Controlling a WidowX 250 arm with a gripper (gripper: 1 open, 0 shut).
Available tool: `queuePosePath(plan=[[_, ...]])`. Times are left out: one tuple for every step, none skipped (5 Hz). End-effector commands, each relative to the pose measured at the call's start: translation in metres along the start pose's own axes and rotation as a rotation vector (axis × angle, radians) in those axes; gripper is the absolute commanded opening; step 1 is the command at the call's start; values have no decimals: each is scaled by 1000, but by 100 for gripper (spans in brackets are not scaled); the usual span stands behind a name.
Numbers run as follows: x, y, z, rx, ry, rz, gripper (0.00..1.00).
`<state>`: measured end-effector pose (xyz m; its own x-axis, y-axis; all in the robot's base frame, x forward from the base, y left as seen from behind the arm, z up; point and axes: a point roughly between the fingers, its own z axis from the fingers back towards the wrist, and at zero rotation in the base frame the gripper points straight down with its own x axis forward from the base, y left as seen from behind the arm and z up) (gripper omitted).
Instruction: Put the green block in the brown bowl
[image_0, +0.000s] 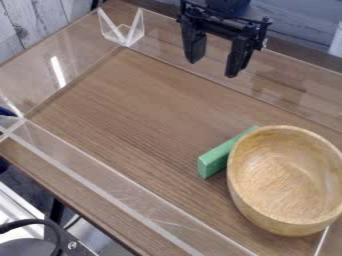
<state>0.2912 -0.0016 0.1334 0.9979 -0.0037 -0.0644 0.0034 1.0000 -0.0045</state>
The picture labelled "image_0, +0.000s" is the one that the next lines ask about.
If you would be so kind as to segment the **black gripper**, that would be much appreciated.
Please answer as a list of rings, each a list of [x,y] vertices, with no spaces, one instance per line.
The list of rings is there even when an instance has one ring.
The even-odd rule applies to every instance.
[[[208,33],[233,40],[225,71],[229,78],[237,77],[248,67],[254,48],[261,50],[266,47],[268,29],[273,24],[268,16],[250,14],[250,3],[252,0],[205,0],[200,4],[196,0],[181,0],[177,21],[182,28],[188,61],[196,64],[204,58]]]

